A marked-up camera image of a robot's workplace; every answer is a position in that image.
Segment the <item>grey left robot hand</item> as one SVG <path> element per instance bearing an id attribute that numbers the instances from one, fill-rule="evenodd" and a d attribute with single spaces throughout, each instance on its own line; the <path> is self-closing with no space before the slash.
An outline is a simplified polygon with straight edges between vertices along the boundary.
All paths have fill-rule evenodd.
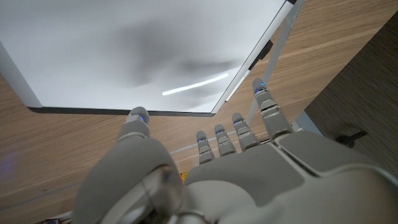
<path id="1" fill-rule="evenodd" d="M 215 127 L 219 157 L 197 133 L 199 164 L 182 179 L 149 114 L 131 110 L 115 146 L 76 195 L 73 223 L 396 223 L 397 179 L 367 157 L 294 131 L 265 83 L 252 83 L 270 140 L 235 113 L 237 152 Z"/>

